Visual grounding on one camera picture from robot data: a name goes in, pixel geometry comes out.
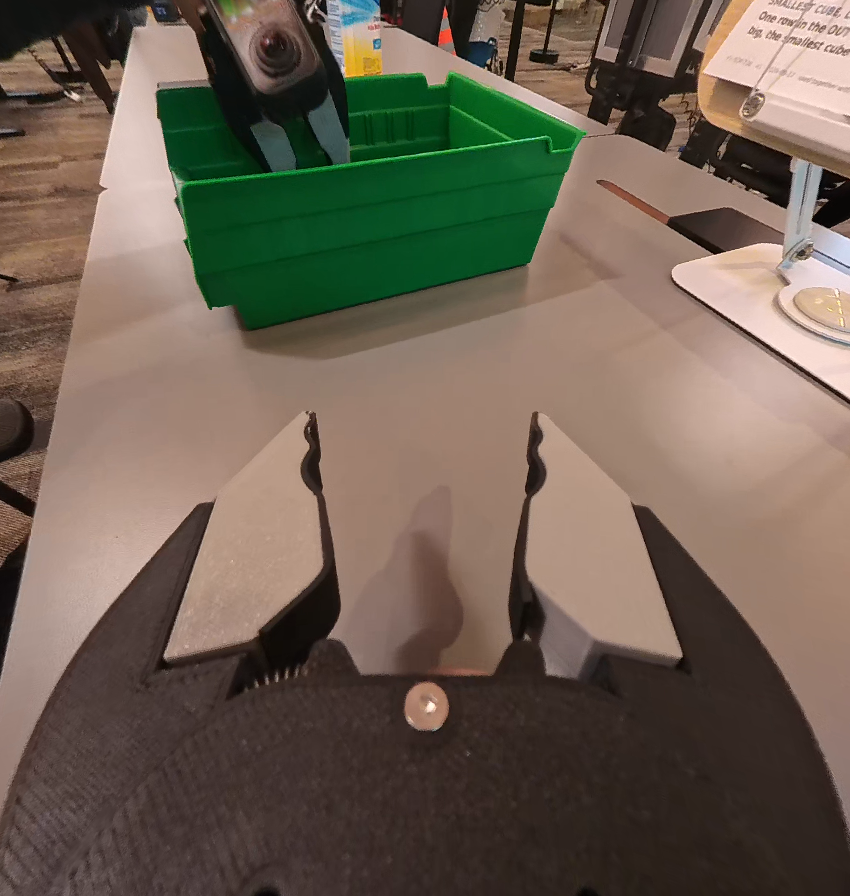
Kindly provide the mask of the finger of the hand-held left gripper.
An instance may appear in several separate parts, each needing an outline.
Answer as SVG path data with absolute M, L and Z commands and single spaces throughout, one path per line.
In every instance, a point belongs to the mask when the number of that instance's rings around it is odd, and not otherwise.
M 260 119 L 251 125 L 251 135 L 270 172 L 297 169 L 297 158 L 284 128 L 268 119 Z
M 325 152 L 332 165 L 348 164 L 351 161 L 349 136 L 335 104 L 320 104 L 307 113 L 306 120 L 320 149 Z

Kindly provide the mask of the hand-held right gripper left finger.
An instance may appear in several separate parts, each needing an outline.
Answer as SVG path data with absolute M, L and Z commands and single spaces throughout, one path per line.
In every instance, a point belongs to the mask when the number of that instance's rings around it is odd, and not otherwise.
M 317 416 L 303 411 L 217 495 L 162 658 L 299 666 L 341 610 Z

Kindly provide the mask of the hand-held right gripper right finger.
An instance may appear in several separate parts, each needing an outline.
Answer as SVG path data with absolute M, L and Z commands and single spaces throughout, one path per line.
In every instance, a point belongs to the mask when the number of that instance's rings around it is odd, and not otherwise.
M 539 411 L 526 458 L 513 638 L 554 678 L 589 678 L 606 657 L 676 667 L 683 650 L 628 494 Z

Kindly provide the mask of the green plastic bin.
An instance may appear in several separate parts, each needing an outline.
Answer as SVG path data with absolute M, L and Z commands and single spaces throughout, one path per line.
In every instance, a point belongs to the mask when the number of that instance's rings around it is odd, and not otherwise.
M 531 263 L 585 132 L 450 71 L 354 78 L 351 161 L 263 173 L 207 85 L 162 84 L 195 283 L 248 330 Z

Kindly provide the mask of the person's left forearm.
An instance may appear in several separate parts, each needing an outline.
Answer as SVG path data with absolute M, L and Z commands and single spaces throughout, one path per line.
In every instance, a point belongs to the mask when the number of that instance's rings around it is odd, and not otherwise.
M 60 36 L 68 28 L 121 11 L 143 1 L 0 1 L 0 61 L 35 42 Z

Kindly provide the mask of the wipes canister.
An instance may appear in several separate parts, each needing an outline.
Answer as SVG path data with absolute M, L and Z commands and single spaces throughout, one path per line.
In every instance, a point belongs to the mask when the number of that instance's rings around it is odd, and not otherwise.
M 331 51 L 345 79 L 383 73 L 378 1 L 327 1 Z

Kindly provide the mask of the black floor lamp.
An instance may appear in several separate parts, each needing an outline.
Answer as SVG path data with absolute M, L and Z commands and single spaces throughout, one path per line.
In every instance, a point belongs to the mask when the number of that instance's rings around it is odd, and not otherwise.
M 550 36 L 557 13 L 557 1 L 549 1 L 544 4 L 549 7 L 546 28 L 544 32 L 543 46 L 529 51 L 529 60 L 533 63 L 555 64 L 558 60 L 558 52 L 550 49 Z

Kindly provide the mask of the grey aluminium-framed case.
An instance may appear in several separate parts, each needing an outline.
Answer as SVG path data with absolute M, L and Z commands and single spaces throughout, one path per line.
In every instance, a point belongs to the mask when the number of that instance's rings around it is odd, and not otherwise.
M 609 1 L 585 77 L 588 118 L 623 114 L 619 134 L 666 151 L 676 118 L 662 108 L 697 89 L 699 66 L 728 1 Z

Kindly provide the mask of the printed instruction sheet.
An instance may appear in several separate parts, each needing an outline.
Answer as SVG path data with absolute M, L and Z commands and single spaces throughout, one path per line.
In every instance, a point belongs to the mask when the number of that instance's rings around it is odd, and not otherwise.
M 703 73 L 850 118 L 850 1 L 731 5 Z

